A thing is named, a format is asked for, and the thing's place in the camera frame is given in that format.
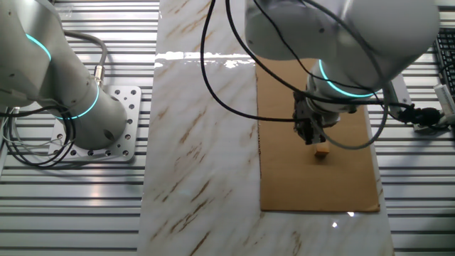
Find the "gray cable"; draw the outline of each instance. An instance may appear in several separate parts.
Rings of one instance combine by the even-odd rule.
[[[90,41],[94,44],[99,45],[102,49],[102,53],[101,53],[100,63],[98,65],[101,65],[101,66],[105,65],[106,58],[107,58],[107,47],[105,45],[105,42],[103,42],[101,39],[99,39],[97,37],[87,35],[84,33],[79,33],[79,32],[75,32],[75,31],[67,31],[67,30],[63,30],[63,32],[65,32],[65,36],[69,36],[72,38],[85,39],[87,41]]]

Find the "cable connector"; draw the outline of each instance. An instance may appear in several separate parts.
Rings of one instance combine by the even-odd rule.
[[[103,81],[105,79],[105,67],[97,65],[95,67],[95,80],[97,81],[98,86],[102,89]]]
[[[426,107],[424,109],[416,109],[414,107],[415,105],[412,104],[411,108],[401,112],[398,116],[399,121],[404,123],[411,122],[413,124],[430,127],[438,124],[439,120],[442,118],[442,114],[439,110],[433,107]]]

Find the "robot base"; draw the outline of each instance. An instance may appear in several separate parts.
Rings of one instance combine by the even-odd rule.
[[[118,140],[106,149],[86,150],[73,146],[70,153],[62,162],[68,163],[96,163],[113,162],[124,163],[134,159],[136,149],[137,127],[139,124],[139,110],[141,107],[141,88],[137,86],[104,86],[104,91],[116,97],[127,111],[127,127]],[[65,128],[59,121],[55,121],[52,139],[60,139],[65,134]],[[59,150],[61,145],[51,143],[49,153]]]

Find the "robotic arm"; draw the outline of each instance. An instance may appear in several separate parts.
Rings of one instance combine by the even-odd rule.
[[[0,1],[0,105],[59,102],[76,119],[75,145],[103,149],[122,135],[127,113],[100,85],[71,50],[48,0]]]
[[[426,52],[439,30],[438,8],[427,0],[315,0],[366,42],[379,64],[380,77],[358,42],[321,10],[302,0],[256,2],[299,58],[318,59],[311,72],[324,80],[309,76],[306,91],[328,100],[346,99],[355,103],[367,100],[373,96],[372,92],[382,89],[385,102],[409,104],[400,73]],[[247,0],[245,34],[248,46],[264,58],[293,60],[291,51],[257,4]],[[327,80],[358,88],[342,87]],[[308,118],[306,122],[296,123],[296,131],[307,144],[325,141],[315,127],[315,120],[322,127],[331,127],[339,120],[339,113],[353,113],[357,107],[294,97],[294,117]],[[397,119],[403,119],[404,111],[401,107],[390,107],[390,114]]]

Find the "brown cardboard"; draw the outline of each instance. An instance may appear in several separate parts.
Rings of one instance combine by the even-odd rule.
[[[304,88],[307,74],[296,61],[263,61],[287,82]],[[315,61],[302,63],[310,69]],[[259,116],[291,118],[292,91],[260,67],[256,71]],[[369,148],[351,151],[331,144],[330,153],[320,159],[293,128],[293,123],[259,122],[262,210],[379,211]],[[342,114],[326,132],[345,144],[366,142],[364,108]]]

